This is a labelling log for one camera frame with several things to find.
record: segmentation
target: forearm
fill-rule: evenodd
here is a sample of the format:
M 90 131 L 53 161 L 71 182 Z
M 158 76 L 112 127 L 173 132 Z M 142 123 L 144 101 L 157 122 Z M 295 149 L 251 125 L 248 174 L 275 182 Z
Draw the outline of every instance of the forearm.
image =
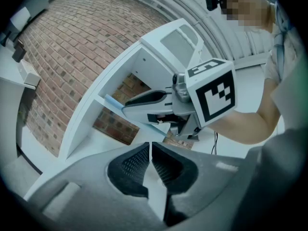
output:
M 233 111 L 208 126 L 222 136 L 243 144 L 256 144 L 273 132 L 258 113 Z

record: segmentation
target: white desk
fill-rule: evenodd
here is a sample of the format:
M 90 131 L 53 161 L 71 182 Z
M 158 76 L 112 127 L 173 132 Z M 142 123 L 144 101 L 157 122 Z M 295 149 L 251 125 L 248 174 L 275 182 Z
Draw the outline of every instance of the white desk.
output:
M 0 167 L 17 158 L 16 122 L 24 88 L 35 90 L 21 78 L 13 51 L 0 45 Z

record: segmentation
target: brick wall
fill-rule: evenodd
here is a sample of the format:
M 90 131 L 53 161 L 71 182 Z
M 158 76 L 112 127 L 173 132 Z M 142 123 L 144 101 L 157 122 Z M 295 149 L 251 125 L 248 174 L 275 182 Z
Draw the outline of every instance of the brick wall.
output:
M 78 102 L 96 77 L 141 36 L 165 24 L 155 10 L 134 0 L 54 0 L 20 36 L 25 60 L 41 76 L 26 90 L 26 125 L 55 156 Z M 121 103 L 148 90 L 133 75 L 114 97 Z M 126 144 L 138 128 L 104 109 L 95 127 Z

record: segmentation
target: cord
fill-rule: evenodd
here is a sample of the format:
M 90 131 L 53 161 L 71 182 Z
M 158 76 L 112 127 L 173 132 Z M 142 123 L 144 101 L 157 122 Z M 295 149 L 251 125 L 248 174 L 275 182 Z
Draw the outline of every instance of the cord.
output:
M 213 154 L 213 150 L 215 148 L 215 155 L 217 155 L 217 150 L 216 150 L 217 140 L 218 140 L 218 133 L 214 132 L 214 145 L 213 145 L 211 154 Z

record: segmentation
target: white box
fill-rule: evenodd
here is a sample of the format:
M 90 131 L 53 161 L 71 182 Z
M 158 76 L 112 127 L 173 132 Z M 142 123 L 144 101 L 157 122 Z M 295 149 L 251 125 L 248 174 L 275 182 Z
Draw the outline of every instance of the white box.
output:
M 18 71 L 25 84 L 37 86 L 40 76 L 35 71 L 32 64 L 22 59 L 18 65 Z
M 234 64 L 213 58 L 185 71 L 188 93 L 204 127 L 234 110 L 237 90 Z

